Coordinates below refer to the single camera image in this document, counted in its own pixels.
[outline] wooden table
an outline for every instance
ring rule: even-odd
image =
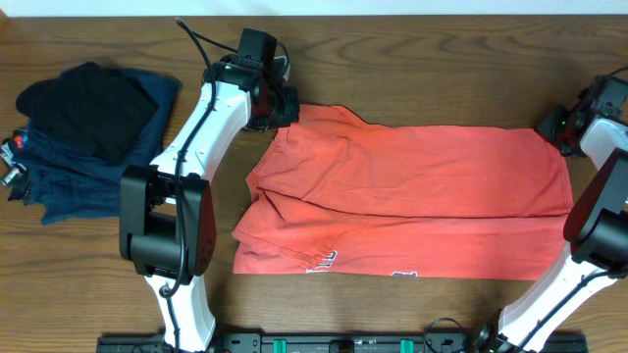
[[[304,101],[343,104],[387,125],[532,126],[571,104],[594,75],[628,64],[626,18],[398,17],[192,18],[195,30],[237,46],[263,28],[292,56]],[[0,134],[26,123],[15,99],[29,84],[85,61],[152,70],[183,90],[165,142],[198,100],[203,62],[173,19],[18,19],[0,25]],[[212,59],[220,50],[207,48]],[[244,177],[272,134],[242,133],[214,182],[219,227],[206,273],[210,308],[231,326],[277,331],[421,331],[452,317],[478,327],[521,295],[524,281],[234,276],[231,230],[250,203]],[[595,171],[569,160],[576,197]],[[0,193],[6,198],[7,193]],[[103,332],[163,326],[154,294],[118,253],[118,220],[42,227],[40,206],[0,203],[0,342],[3,352],[93,351]],[[628,281],[586,303],[564,325],[594,352],[628,346]]]

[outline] black cable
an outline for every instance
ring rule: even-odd
[[[627,67],[623,67],[621,69],[617,69],[614,72],[608,74],[607,76],[615,76],[615,75],[617,75],[617,74],[619,74],[621,72],[625,72],[626,70],[628,70],[628,66]]]
[[[179,332],[181,332],[181,329],[179,328],[179,323],[177,323],[177,317],[175,317],[173,299],[168,298],[166,300],[166,303],[168,304],[168,315],[170,315],[170,321],[172,321],[173,327],[175,329],[175,353],[179,353]]]
[[[198,51],[203,56],[203,60],[205,61],[205,65],[207,66],[207,73],[209,74],[211,84],[212,84],[212,96],[211,96],[211,99],[209,100],[209,104],[207,105],[207,109],[205,110],[205,112],[203,112],[203,115],[199,119],[198,123],[196,123],[196,126],[194,126],[192,131],[189,133],[189,136],[185,139],[185,142],[183,143],[181,149],[179,150],[177,154],[177,162],[175,163],[175,200],[177,203],[177,218],[178,218],[177,221],[179,224],[179,234],[181,238],[180,239],[181,260],[179,262],[179,273],[177,274],[177,279],[175,280],[175,284],[173,285],[173,287],[170,288],[168,285],[163,285],[161,288],[159,288],[159,295],[161,295],[161,297],[165,299],[172,298],[173,295],[177,293],[177,290],[179,289],[179,286],[181,285],[181,282],[183,280],[183,272],[184,272],[185,265],[187,262],[185,221],[183,218],[183,191],[182,191],[182,184],[181,184],[182,163],[183,163],[183,160],[185,159],[185,153],[187,152],[187,147],[189,147],[189,144],[192,142],[192,139],[194,138],[196,133],[200,130],[203,123],[205,123],[205,120],[209,116],[209,113],[214,109],[214,104],[216,102],[216,80],[214,79],[214,76],[212,75],[212,65],[209,62],[207,53],[205,53],[205,50],[203,49],[202,45],[200,45],[200,43],[198,42],[198,39],[196,39],[196,37],[194,36],[194,33],[191,31],[191,29],[189,29],[189,27],[183,22],[182,19],[177,18],[177,25],[179,25],[181,28],[183,28],[187,32],[187,34],[192,39],[194,44],[196,44]]]
[[[195,31],[193,31],[193,32],[192,32],[192,34],[194,34],[194,36],[195,36],[195,37],[197,37],[197,38],[198,38],[198,39],[200,39],[200,40],[204,40],[204,41],[206,41],[206,42],[208,42],[208,43],[210,43],[210,44],[214,44],[214,45],[216,45],[216,46],[217,46],[217,47],[219,47],[219,48],[223,48],[223,49],[225,49],[225,50],[229,50],[229,51],[231,51],[231,52],[237,53],[237,50],[235,50],[234,48],[232,48],[232,47],[230,47],[230,46],[227,46],[227,45],[225,45],[225,44],[221,44],[221,43],[219,43],[219,42],[217,42],[217,41],[211,40],[211,39],[209,39],[208,37],[206,37],[206,36],[204,36],[204,35],[202,35],[202,34],[199,34],[199,33],[195,32]]]
[[[427,334],[428,334],[429,330],[430,330],[430,329],[432,329],[432,328],[434,327],[434,325],[436,325],[436,324],[438,324],[438,323],[441,323],[441,322],[450,322],[450,323],[454,323],[454,324],[456,324],[456,325],[457,325],[460,329],[464,330],[464,328],[462,327],[462,325],[461,325],[461,324],[459,324],[459,323],[458,323],[458,321],[456,321],[456,320],[454,320],[454,319],[452,319],[452,318],[438,318],[438,319],[436,319],[436,320],[432,321],[432,323],[431,323],[431,324],[429,324],[429,325],[425,328],[425,331],[424,331],[424,333],[423,333],[423,336],[424,336],[423,341],[424,341],[424,343],[425,343],[425,346],[426,346],[426,347],[428,347],[428,348],[430,348],[430,350],[432,351],[432,353],[439,353],[439,352],[437,352],[437,351],[434,349],[434,347],[432,347],[432,343],[428,342],[428,339],[427,339]],[[457,350],[457,351],[454,351],[453,353],[461,353],[461,352],[464,352],[465,347],[466,347],[466,342],[463,342],[463,343],[462,343],[462,349]]]
[[[597,274],[593,274],[593,275],[589,275],[587,277],[582,278],[582,280],[580,280],[580,282],[576,285],[575,288],[573,288],[569,294],[567,294],[564,298],[562,298],[562,300],[560,300],[558,302],[558,304],[556,304],[556,306],[553,307],[553,309],[551,309],[551,311],[539,322],[537,322],[537,325],[530,331],[530,333],[528,333],[528,335],[526,336],[526,338],[517,346],[515,347],[512,351],[519,353],[519,352],[523,352],[523,349],[525,348],[526,344],[528,344],[530,342],[530,340],[534,337],[535,334],[537,334],[537,332],[539,332],[539,330],[548,323],[548,321],[554,316],[556,315],[556,313],[558,311],[560,311],[560,309],[562,309],[563,306],[565,306],[565,304],[567,304],[569,302],[569,300],[571,300],[576,294],[578,294],[578,292],[587,286],[587,284],[589,284],[590,281],[599,278],[599,277],[605,277],[605,276],[609,276],[609,277],[624,277],[628,275],[628,270],[624,270],[624,271],[619,271],[619,272],[614,272],[614,271],[604,271],[604,272],[600,272]]]

